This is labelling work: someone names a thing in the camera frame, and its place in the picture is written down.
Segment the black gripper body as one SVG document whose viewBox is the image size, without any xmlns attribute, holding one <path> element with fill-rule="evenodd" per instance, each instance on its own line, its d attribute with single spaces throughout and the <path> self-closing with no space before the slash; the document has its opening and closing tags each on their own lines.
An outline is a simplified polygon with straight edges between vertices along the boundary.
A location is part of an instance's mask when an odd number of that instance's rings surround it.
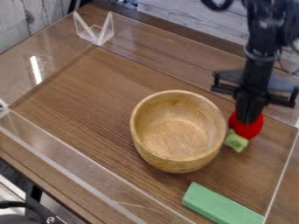
<svg viewBox="0 0 299 224">
<path fill-rule="evenodd" d="M 269 104 L 289 108 L 295 106 L 299 87 L 277 73 L 266 77 L 243 70 L 222 70 L 215 71 L 213 77 L 211 90 L 233 95 L 239 103 L 254 103 L 259 107 Z"/>
</svg>

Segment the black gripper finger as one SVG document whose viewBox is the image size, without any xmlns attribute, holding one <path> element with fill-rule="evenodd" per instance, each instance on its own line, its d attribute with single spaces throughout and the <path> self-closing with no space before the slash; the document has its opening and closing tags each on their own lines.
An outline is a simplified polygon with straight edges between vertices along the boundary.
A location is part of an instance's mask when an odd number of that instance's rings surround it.
<svg viewBox="0 0 299 224">
<path fill-rule="evenodd" d="M 251 124 L 261 113 L 263 112 L 263 107 L 266 106 L 266 99 L 261 97 L 250 97 L 247 103 L 247 124 Z"/>
<path fill-rule="evenodd" d="M 249 95 L 239 93 L 237 96 L 237 116 L 242 122 L 249 120 Z"/>
</svg>

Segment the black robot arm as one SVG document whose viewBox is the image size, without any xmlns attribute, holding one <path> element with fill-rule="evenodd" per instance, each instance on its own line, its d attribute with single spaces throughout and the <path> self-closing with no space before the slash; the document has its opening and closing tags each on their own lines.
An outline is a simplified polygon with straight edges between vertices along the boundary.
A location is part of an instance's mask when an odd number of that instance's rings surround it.
<svg viewBox="0 0 299 224">
<path fill-rule="evenodd" d="M 286 47 L 299 39 L 299 0 L 242 0 L 247 9 L 247 56 L 241 70 L 217 71 L 211 90 L 233 95 L 237 118 L 250 125 L 270 104 L 294 107 L 299 86 L 274 74 Z"/>
</svg>

